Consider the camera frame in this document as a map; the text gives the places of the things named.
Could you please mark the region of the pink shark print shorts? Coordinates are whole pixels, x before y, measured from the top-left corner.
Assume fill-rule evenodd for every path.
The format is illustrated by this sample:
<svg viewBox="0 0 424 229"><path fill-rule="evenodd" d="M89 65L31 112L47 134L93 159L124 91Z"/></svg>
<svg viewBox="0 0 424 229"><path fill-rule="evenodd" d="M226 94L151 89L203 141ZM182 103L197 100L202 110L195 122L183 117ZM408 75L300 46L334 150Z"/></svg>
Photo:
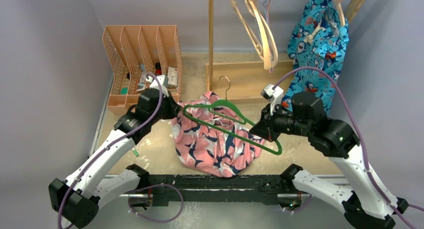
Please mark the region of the pink shark print shorts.
<svg viewBox="0 0 424 229"><path fill-rule="evenodd" d="M230 131L224 133L213 127L197 124L182 112L172 119L172 137L176 154L189 168L217 177L231 178L242 172L261 155L262 148L253 145L252 140L263 145L265 141L248 132L238 122L232 121L237 115L229 108L217 108L219 115L206 108L188 108L194 118Z"/></svg>

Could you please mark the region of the green plastic hanger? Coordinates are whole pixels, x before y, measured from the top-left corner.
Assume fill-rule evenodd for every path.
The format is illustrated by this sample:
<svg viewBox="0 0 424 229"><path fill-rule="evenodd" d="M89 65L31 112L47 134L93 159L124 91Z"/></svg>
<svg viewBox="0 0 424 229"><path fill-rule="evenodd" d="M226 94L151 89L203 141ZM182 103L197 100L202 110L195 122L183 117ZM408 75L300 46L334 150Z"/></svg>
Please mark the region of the green plastic hanger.
<svg viewBox="0 0 424 229"><path fill-rule="evenodd" d="M199 103L197 103L197 104L187 104L187 105L185 105L182 108L183 115L185 117L187 117L188 119L190 119L191 121L197 123L197 124L208 126L208 127L213 128L213 129L216 129L216 130L218 130L218 131L220 131L220 132L222 132L224 134L228 134L230 136L233 136L234 138L237 138L237 139L239 139L239 140L241 140L243 142L249 143L249 144L251 144L253 146L257 146L257 147L259 147L259 148L261 148L261 149L263 149L263 150L265 150L265 151L267 151L267 152L269 152L271 154L274 154L276 156L281 155L283 153L283 148L282 148L281 144L277 140L275 141L275 144L277 146L277 150L273 150L271 148L268 148L268 147L266 147L266 146L264 146L262 144L259 144L259 143L255 142L255 141L253 141L252 139L249 139L249 138L246 138L246 137L242 137L241 135L237 135L235 132L232 132L232 131L229 131L229 130L225 130L225 129L223 129L223 128L215 125L215 124L211 124L211 123L209 123L207 121L204 121L204 120L195 118L192 113L189 113L188 112L188 109L191 109L191 108L195 108L195 109L207 109L208 112L210 112L210 113L212 113L214 115L221 116L221 117L223 117L225 119L228 119L228 120L230 120L232 122L236 122L236 123L239 123L241 125L246 125L246 124L249 124L251 126L254 126L255 125L251 120L249 120L247 117L245 117L242 114L242 112L239 110L239 108L234 103L232 103L232 102L230 102L228 100L228 90L231 88L231 81L225 75L220 76L219 77L219 80L221 78L225 78L227 80L227 82L228 82L228 87L225 90L225 99L218 99L217 101L215 101L215 102L213 102L211 104L199 104ZM230 116L228 116L226 114L216 112L216 109L217 108L229 109L229 110L231 110L232 112L235 113L235 115L237 116L237 118L230 117Z"/></svg>

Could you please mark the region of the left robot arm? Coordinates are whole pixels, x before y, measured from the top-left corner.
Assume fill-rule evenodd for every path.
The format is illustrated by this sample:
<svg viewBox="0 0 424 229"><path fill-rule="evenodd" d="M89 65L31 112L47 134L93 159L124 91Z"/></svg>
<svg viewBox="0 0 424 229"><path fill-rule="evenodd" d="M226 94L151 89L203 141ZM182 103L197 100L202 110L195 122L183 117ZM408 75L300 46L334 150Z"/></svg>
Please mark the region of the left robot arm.
<svg viewBox="0 0 424 229"><path fill-rule="evenodd" d="M173 119L180 107L163 86L149 88L138 97L110 131L105 142L66 179L54 179L48 186L52 208L58 213L57 227L86 227L99 210L127 192L142 194L155 187L150 174L136 164L106 179L106 174L128 151L134 149L152 126Z"/></svg>

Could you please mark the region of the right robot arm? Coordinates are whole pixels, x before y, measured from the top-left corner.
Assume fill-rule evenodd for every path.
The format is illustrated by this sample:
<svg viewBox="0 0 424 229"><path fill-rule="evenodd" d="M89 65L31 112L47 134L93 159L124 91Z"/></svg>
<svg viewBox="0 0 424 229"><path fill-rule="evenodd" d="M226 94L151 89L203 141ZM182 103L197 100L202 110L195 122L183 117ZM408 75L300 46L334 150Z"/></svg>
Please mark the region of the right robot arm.
<svg viewBox="0 0 424 229"><path fill-rule="evenodd" d="M280 134L304 136L310 145L333 162L349 183L349 188L323 180L301 166L291 164L280 176L288 193L309 193L343 213L356 229L392 229L392 215L404 213L408 202L394 196L365 161L362 145L352 127L329 118L322 100L311 92L296 93L292 112L272 111L267 105L250 133L268 141Z"/></svg>

